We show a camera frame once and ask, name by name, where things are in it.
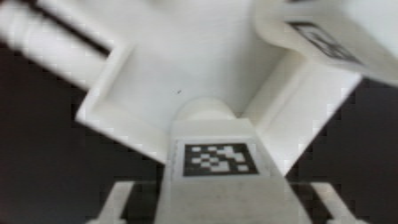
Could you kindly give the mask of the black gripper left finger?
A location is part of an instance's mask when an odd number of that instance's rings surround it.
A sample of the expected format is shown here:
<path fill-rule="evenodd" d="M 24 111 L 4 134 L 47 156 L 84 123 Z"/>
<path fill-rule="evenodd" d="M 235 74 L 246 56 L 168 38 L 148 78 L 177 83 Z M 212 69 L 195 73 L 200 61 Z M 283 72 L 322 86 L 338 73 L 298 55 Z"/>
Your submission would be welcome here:
<path fill-rule="evenodd" d="M 99 217 L 88 221 L 88 224 L 127 224 L 123 212 L 134 186 L 134 181 L 122 181 L 115 184 Z"/>

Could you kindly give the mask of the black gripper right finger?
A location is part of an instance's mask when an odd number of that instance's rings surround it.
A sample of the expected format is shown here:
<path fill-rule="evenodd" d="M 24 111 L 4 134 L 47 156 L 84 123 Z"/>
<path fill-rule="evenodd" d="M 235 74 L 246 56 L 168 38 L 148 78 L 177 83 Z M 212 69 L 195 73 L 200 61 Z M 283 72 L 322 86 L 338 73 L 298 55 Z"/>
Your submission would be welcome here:
<path fill-rule="evenodd" d="M 328 224 L 363 224 L 363 220 L 356 218 L 349 210 L 333 185 L 326 182 L 314 182 L 312 187 L 333 216 L 328 220 Z"/>

